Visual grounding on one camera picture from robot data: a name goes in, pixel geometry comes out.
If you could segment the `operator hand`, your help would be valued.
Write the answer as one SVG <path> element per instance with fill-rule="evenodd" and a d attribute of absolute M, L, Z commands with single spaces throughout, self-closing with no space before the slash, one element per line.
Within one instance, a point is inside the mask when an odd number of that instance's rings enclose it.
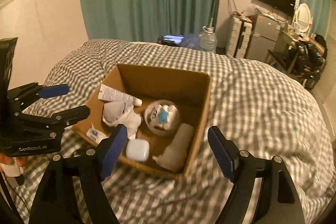
<path fill-rule="evenodd" d="M 0 163 L 4 165 L 11 165 L 13 162 L 17 164 L 18 167 L 25 168 L 28 162 L 28 157 L 17 157 L 15 160 L 11 157 L 0 153 Z"/>

